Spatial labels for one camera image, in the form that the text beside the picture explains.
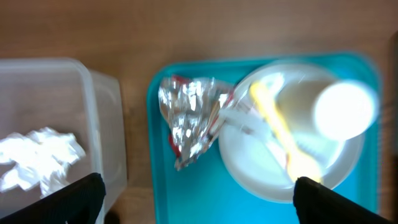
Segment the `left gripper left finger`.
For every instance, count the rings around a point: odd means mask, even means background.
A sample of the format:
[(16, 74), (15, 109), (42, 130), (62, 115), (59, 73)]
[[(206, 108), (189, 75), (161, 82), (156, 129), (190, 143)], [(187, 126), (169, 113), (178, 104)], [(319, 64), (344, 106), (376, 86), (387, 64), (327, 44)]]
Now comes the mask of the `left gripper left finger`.
[(102, 176), (92, 173), (22, 210), (1, 218), (1, 224), (94, 224), (105, 196), (106, 188)]

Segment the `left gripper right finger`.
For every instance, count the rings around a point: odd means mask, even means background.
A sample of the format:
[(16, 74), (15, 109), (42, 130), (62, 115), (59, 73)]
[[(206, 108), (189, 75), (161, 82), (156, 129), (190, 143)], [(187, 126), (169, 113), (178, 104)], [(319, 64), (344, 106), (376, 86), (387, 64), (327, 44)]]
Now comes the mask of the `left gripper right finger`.
[(308, 177), (296, 180), (293, 205), (300, 224), (392, 224)]

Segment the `yellow plastic spoon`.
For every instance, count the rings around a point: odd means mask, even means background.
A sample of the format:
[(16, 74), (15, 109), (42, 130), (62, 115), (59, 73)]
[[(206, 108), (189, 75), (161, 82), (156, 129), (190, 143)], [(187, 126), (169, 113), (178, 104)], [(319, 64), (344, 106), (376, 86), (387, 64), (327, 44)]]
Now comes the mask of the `yellow plastic spoon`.
[(319, 163), (298, 147), (267, 86), (262, 82), (251, 83), (249, 95), (286, 153), (285, 169), (290, 179), (295, 182), (301, 177), (308, 177), (322, 183), (322, 170)]

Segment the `white napkin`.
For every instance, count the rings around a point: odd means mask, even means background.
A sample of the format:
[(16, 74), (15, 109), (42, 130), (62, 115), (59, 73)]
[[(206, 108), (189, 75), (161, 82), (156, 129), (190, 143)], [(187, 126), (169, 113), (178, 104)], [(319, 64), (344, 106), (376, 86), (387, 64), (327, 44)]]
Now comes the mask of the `white napkin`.
[(1, 165), (15, 166), (1, 176), (1, 192), (40, 187), (40, 198), (69, 183), (69, 168), (86, 156), (74, 134), (42, 128), (26, 135), (11, 133), (1, 140)]

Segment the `grey-green plate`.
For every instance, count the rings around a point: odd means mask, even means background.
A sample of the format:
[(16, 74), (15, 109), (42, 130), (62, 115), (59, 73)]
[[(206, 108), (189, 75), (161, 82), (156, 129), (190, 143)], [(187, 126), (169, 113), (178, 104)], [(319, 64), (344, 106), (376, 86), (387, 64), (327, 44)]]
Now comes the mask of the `grey-green plate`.
[[(234, 95), (245, 103), (249, 85), (261, 81), (277, 96), (288, 84), (303, 81), (329, 81), (336, 78), (325, 68), (307, 63), (273, 63), (244, 77)], [(346, 141), (332, 141), (314, 134), (295, 133), (300, 147), (320, 162), (326, 187), (354, 197), (350, 187), (358, 176), (356, 165), (363, 150), (364, 135)], [(285, 170), (285, 155), (265, 122), (246, 133), (235, 120), (225, 123), (218, 136), (221, 158), (233, 179), (249, 193), (275, 203), (292, 202), (294, 183)]]

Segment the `white paper cup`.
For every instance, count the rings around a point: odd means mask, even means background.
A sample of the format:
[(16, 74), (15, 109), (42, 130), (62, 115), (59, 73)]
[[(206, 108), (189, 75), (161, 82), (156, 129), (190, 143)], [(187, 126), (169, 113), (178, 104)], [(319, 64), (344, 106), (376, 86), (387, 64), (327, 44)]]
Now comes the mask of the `white paper cup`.
[(301, 80), (279, 92), (277, 105), (294, 133), (345, 141), (365, 132), (379, 114), (379, 97), (356, 80)]

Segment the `foil wrapper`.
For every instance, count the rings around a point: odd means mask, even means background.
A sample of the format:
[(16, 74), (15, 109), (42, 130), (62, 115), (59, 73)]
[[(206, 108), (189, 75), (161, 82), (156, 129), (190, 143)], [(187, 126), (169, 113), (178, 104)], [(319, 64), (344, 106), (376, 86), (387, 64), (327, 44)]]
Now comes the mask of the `foil wrapper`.
[(177, 170), (195, 162), (211, 147), (224, 123), (219, 111), (236, 103), (230, 83), (175, 75), (162, 79), (158, 98), (160, 112), (170, 128)]

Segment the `clear plastic bin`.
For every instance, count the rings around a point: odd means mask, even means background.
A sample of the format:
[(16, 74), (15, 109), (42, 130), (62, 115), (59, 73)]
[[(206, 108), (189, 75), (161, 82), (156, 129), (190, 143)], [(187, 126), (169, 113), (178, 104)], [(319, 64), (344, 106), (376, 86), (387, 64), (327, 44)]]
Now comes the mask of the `clear plastic bin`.
[(103, 223), (127, 186), (119, 82), (67, 58), (1, 60), (1, 137), (46, 127), (72, 133), (85, 150), (69, 182), (101, 174), (106, 196), (97, 221)]

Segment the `teal serving tray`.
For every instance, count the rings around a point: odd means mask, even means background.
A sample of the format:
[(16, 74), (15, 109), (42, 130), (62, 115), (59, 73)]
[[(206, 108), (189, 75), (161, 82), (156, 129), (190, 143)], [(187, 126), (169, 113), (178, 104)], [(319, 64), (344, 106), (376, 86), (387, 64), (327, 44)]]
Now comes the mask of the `teal serving tray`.
[[(158, 100), (162, 79), (171, 75), (214, 77), (235, 84), (263, 65), (294, 59), (325, 66), (341, 78), (365, 82), (382, 95), (381, 76), (375, 64), (352, 52), (174, 63), (157, 72), (147, 89), (146, 100), (156, 223), (299, 223), (292, 203), (269, 202), (239, 186), (221, 161), (217, 141), (196, 163), (175, 170), (175, 155), (168, 141), (170, 129), (160, 113)], [(335, 188), (337, 193), (375, 213), (380, 167), (379, 121), (365, 132), (358, 165)]]

